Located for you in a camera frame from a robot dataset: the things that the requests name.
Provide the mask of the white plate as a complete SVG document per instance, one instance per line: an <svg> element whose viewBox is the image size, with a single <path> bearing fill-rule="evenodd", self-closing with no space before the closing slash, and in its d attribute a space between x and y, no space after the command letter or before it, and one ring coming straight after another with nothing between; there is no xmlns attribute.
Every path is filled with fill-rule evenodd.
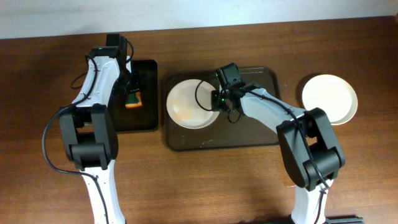
<svg viewBox="0 0 398 224"><path fill-rule="evenodd" d="M335 75L317 75L304 85L302 103L308 111L314 108L322 109L326 115L331 111L333 101L346 90L353 90L344 79Z"/></svg>
<svg viewBox="0 0 398 224"><path fill-rule="evenodd" d="M358 110L358 97L354 90L346 90L333 101L328 113L332 125L341 125L350 121Z"/></svg>
<svg viewBox="0 0 398 224"><path fill-rule="evenodd" d="M211 92L216 88L199 79L184 80L176 84L167 94L166 109L170 118L187 129L201 129L209 126L219 116L211 108Z"/></svg>

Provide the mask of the green orange sponge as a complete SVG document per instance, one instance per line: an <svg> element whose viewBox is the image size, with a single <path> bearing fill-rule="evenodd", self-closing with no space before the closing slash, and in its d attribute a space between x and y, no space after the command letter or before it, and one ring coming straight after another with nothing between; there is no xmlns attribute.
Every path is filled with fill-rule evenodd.
<svg viewBox="0 0 398 224"><path fill-rule="evenodd" d="M127 109L142 107L141 91L128 93L124 104Z"/></svg>

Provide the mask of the white plate back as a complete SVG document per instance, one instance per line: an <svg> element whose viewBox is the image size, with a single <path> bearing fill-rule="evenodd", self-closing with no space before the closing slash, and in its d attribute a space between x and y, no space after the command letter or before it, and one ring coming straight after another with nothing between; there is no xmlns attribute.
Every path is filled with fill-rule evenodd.
<svg viewBox="0 0 398 224"><path fill-rule="evenodd" d="M353 90L344 79L335 75L317 75L304 85L302 103L308 111L314 108L322 109L326 115L331 111L333 101L346 90Z"/></svg>

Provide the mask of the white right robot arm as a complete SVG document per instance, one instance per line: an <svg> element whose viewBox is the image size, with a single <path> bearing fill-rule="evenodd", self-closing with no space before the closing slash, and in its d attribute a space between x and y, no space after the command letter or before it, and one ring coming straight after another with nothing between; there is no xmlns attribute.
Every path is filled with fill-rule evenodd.
<svg viewBox="0 0 398 224"><path fill-rule="evenodd" d="M276 133L282 160L295 184L291 223L334 223L325 216L330 187L345 164L345 155L326 113L320 108L296 108L241 78L238 66L215 71L220 91L214 91L211 108L225 110L225 99L241 115L255 119Z"/></svg>

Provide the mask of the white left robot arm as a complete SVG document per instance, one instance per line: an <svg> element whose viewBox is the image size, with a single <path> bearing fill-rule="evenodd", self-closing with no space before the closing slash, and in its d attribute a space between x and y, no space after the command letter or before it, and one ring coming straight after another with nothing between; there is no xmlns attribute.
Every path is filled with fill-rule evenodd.
<svg viewBox="0 0 398 224"><path fill-rule="evenodd" d="M127 108L142 106L141 78L132 68L134 48L121 34L109 34L103 47L86 54L85 80L71 107L59 117L65 152L83 177L96 223L125 223L114 165L118 137L108 106L120 99Z"/></svg>

